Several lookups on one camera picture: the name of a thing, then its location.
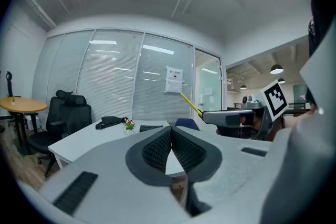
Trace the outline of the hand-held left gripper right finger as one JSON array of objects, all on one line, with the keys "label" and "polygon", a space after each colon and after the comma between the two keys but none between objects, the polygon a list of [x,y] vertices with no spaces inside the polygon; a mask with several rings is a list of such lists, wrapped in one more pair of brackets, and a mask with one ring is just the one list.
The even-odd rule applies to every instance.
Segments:
[{"label": "hand-held left gripper right finger", "polygon": [[172,149],[186,170],[183,221],[260,221],[279,173],[279,140],[243,140],[172,128]]}]

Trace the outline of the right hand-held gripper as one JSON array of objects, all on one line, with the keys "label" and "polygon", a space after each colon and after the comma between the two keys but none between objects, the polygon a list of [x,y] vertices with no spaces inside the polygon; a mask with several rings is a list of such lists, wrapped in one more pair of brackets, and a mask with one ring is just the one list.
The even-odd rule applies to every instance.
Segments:
[{"label": "right hand-held gripper", "polygon": [[[216,133],[226,137],[265,140],[272,132],[275,121],[282,116],[288,106],[282,87],[279,81],[275,80],[254,95],[244,96],[242,110],[204,111],[202,119],[212,125],[240,125],[240,117],[245,116],[246,121],[241,127],[217,126]],[[254,118],[260,119],[258,130],[253,130]]]}]

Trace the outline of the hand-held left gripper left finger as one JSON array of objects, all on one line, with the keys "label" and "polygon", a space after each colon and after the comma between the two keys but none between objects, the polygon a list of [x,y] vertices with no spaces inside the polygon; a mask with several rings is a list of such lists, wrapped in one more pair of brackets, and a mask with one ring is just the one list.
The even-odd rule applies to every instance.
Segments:
[{"label": "hand-held left gripper left finger", "polygon": [[162,128],[101,144],[59,170],[39,193],[54,200],[83,171],[97,179],[74,212],[85,223],[183,223],[189,214],[178,204],[170,186],[150,186],[128,169],[125,157],[134,144]]}]

